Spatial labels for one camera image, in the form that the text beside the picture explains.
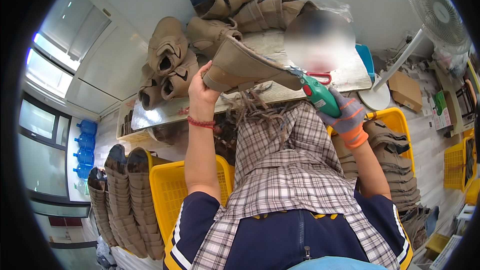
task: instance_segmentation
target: red button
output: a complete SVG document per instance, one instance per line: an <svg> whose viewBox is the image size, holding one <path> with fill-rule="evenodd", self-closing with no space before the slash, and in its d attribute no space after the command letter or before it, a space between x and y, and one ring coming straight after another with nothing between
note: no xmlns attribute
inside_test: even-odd
<svg viewBox="0 0 480 270"><path fill-rule="evenodd" d="M305 92L305 94L307 94L307 96L312 95L312 90L310 90L310 87L308 85L303 85L303 92Z"/></svg>

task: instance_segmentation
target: orange and gray work glove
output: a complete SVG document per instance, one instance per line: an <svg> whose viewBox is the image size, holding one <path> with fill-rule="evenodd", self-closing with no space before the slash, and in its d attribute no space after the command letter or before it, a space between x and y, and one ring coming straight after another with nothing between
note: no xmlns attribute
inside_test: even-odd
<svg viewBox="0 0 480 270"><path fill-rule="evenodd" d="M347 149L351 150L359 147L368 139L368 134L363 130L363 118L365 118L363 106L353 98L343 97L333 87L330 87L328 91L335 98L342 115L338 119L321 111L317 111L317 115L340 135L343 141L345 141Z"/></svg>

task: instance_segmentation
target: white fan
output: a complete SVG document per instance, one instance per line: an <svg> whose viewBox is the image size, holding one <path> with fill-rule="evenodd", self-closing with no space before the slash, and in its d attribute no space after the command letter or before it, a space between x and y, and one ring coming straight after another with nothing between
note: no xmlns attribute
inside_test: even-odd
<svg viewBox="0 0 480 270"><path fill-rule="evenodd" d="M375 111L388 107L390 90L386 82L411 55L424 35L437 47L455 55L467 52L471 45L467 29L451 0L408 0L408 2L413 12L423 22L421 29L387 73L382 78L375 74L372 88L358 92L363 103Z"/></svg>

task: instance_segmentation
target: bracelet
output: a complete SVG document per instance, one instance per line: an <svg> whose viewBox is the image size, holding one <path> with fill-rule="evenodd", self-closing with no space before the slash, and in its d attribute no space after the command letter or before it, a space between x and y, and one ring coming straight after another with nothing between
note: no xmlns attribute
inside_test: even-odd
<svg viewBox="0 0 480 270"><path fill-rule="evenodd" d="M188 121L188 123L190 123L191 125L194 125L196 127L201 127L201 128L214 130L215 121L201 122L201 121L195 120L194 118L192 118L190 116L187 117L187 121Z"/></svg>

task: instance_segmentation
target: fan pole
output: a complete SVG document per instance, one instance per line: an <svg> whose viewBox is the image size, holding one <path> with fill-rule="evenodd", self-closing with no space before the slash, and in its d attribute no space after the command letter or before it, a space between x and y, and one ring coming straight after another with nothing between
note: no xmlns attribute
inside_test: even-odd
<svg viewBox="0 0 480 270"><path fill-rule="evenodd" d="M387 82L392 75L400 68L400 66L407 60L408 57L412 54L412 52L417 48L420 41L423 39L424 32L422 29L419 29L415 38L411 41L411 43L407 46L405 51L403 51L402 55L397 59L397 61L390 67L385 75L381 78L381 80L373 87L373 91L377 92L380 87Z"/></svg>

